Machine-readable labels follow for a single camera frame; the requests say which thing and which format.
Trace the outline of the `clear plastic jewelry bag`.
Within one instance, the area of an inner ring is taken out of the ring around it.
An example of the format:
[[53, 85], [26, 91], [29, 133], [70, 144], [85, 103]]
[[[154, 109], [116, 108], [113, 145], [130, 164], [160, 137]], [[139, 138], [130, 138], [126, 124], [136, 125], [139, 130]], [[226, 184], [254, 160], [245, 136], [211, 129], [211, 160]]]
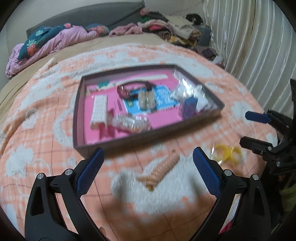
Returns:
[[178, 81], [177, 87], [171, 92], [170, 97], [176, 101], [181, 101], [189, 97], [205, 97], [205, 93], [201, 84], [196, 85], [182, 78]]

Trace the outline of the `white comb hair clip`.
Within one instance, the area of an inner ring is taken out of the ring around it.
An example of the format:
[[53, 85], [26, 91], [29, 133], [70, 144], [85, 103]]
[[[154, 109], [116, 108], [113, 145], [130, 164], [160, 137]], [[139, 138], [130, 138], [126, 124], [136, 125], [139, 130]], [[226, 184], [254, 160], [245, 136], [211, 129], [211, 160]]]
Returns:
[[93, 108], [90, 120], [90, 128], [99, 128], [100, 125], [104, 124], [107, 127], [108, 122], [108, 111], [107, 111], [107, 95], [96, 95], [93, 101]]

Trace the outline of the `pearl claw hair clip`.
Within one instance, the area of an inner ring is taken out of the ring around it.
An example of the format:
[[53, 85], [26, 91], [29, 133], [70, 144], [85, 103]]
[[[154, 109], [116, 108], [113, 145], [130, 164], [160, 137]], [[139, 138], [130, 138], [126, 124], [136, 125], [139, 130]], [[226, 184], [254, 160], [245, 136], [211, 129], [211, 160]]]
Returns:
[[138, 106], [141, 110], [153, 110], [156, 107], [155, 93], [153, 90], [141, 90], [138, 93]]

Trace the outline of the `clear bag with silver chain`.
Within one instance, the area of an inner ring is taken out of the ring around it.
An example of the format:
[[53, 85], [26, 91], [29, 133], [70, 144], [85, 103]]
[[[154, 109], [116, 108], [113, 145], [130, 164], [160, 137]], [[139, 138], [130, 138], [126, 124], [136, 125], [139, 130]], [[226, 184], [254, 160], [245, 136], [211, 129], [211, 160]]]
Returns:
[[127, 114], [117, 114], [111, 122], [111, 125], [123, 132], [141, 133], [151, 129], [151, 123], [145, 116]]

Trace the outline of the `red leather strap watch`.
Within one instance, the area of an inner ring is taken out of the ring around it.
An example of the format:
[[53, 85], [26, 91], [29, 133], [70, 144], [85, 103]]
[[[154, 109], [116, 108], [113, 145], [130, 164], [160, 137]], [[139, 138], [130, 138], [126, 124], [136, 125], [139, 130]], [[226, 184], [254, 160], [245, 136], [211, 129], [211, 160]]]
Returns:
[[[131, 84], [141, 84], [140, 87], [132, 87], [127, 89], [126, 87]], [[155, 84], [145, 80], [132, 80], [118, 85], [117, 94], [123, 100], [135, 100], [138, 99], [138, 92], [140, 90], [152, 91], [156, 87]]]

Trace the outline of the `white earring card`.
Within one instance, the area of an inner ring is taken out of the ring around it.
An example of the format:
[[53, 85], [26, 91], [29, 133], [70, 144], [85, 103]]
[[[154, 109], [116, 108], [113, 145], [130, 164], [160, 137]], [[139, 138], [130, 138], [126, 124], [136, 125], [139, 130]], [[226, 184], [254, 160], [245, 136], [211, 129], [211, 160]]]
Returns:
[[193, 89], [193, 97], [197, 99], [196, 111], [198, 113], [212, 108], [212, 104], [206, 97], [204, 88], [201, 84]]

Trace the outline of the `cream striped curtain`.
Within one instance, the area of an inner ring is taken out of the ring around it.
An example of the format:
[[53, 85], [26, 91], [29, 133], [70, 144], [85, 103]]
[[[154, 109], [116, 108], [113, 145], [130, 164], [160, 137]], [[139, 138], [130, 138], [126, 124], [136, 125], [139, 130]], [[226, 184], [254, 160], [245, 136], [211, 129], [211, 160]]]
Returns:
[[295, 79], [295, 31], [274, 1], [204, 1], [211, 45], [224, 69], [264, 110], [291, 117]]

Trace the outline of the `orange plaid cloud blanket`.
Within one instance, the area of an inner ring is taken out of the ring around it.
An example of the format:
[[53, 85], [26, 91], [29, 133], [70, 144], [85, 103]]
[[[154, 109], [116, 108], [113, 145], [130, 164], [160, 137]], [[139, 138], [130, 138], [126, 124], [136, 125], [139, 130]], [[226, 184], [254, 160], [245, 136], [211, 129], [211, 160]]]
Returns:
[[24, 231], [27, 202], [39, 173], [59, 175], [82, 159], [74, 150], [74, 102], [83, 75], [109, 69], [176, 64], [208, 87], [225, 104], [213, 123], [111, 153], [82, 202], [112, 240], [188, 240], [210, 211], [211, 196], [192, 161], [181, 160], [154, 191], [136, 180], [171, 150], [190, 156], [200, 146], [238, 145], [249, 136], [274, 145], [275, 130], [245, 119], [261, 107], [233, 76], [196, 53], [172, 45], [122, 44], [53, 63], [46, 60], [16, 97], [1, 128], [1, 206], [19, 232]]

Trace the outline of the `pile of clothes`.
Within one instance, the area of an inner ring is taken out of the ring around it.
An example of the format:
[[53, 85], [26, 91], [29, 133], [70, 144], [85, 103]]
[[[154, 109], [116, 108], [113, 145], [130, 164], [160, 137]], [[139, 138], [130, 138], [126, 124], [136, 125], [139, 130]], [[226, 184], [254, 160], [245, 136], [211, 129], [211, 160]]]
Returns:
[[137, 23], [118, 26], [111, 30], [110, 37], [131, 34], [154, 34], [175, 46], [192, 50], [207, 60], [223, 67], [223, 58], [210, 47], [211, 29], [198, 14], [183, 16], [163, 15], [149, 8], [140, 10]]

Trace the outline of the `pink workbook with blue label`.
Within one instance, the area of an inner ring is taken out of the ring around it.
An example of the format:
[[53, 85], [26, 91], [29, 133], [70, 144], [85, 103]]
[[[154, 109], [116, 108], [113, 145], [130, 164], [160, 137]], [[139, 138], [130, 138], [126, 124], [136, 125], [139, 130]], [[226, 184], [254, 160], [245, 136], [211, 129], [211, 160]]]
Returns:
[[95, 96], [107, 96], [107, 112], [111, 116], [116, 114], [132, 114], [135, 116], [146, 116], [153, 130], [163, 126], [169, 126], [182, 121], [179, 116], [179, 103], [171, 99], [171, 92], [177, 87], [178, 80], [169, 72], [164, 74], [144, 74], [144, 80], [152, 82], [156, 85], [154, 89], [156, 100], [156, 111], [141, 110], [138, 105], [138, 100], [122, 100], [117, 94], [117, 88], [112, 87], [107, 90], [95, 91], [87, 94], [84, 98], [84, 143], [86, 145], [107, 142], [124, 138], [129, 133], [119, 131], [109, 126], [104, 127], [100, 124], [97, 128], [91, 128], [91, 116]]

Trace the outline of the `dark shallow cardboard box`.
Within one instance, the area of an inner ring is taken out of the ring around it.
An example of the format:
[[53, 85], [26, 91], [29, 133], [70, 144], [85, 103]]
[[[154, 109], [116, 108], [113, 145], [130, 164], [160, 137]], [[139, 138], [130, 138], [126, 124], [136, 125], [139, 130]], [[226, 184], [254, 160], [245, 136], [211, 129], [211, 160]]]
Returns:
[[144, 65], [83, 76], [73, 118], [73, 147], [88, 157], [151, 143], [211, 121], [224, 103], [178, 65]]

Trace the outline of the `tan bed sheet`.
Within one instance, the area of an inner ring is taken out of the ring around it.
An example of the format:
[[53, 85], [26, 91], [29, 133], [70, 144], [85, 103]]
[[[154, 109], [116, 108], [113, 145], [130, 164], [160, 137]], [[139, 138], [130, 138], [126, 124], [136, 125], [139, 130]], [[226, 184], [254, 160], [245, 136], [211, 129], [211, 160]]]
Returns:
[[66, 47], [60, 51], [49, 54], [48, 56], [38, 60], [26, 69], [22, 70], [14, 76], [1, 90], [1, 104], [9, 101], [18, 95], [24, 85], [42, 68], [51, 58], [55, 58], [58, 62], [74, 57], [81, 53], [90, 52], [93, 50], [112, 47], [119, 44], [136, 43], [144, 45], [162, 45], [167, 44], [154, 34], [139, 34], [139, 35], [123, 35], [116, 37], [100, 37], [86, 42], [78, 43]]

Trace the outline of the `pink and floral quilt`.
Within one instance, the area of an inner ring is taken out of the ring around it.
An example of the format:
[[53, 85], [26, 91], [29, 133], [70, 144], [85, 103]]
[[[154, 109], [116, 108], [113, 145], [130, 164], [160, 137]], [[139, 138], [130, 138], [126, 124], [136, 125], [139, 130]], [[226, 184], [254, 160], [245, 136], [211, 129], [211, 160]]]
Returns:
[[5, 75], [8, 79], [32, 65], [48, 54], [66, 47], [107, 36], [109, 28], [98, 23], [87, 27], [65, 23], [56, 27], [41, 26], [25, 41], [15, 45], [6, 65]]

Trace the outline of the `grey headboard cushion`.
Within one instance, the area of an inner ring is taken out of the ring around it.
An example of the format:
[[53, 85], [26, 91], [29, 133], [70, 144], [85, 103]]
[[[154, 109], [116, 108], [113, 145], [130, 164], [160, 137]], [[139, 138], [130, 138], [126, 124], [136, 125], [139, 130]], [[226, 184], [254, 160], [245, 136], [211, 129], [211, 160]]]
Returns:
[[83, 6], [48, 18], [27, 29], [26, 34], [29, 37], [41, 26], [55, 27], [64, 23], [72, 23], [73, 25], [82, 27], [98, 23], [113, 30], [118, 26], [138, 23], [141, 20], [140, 10], [144, 7], [144, 1], [114, 2]]

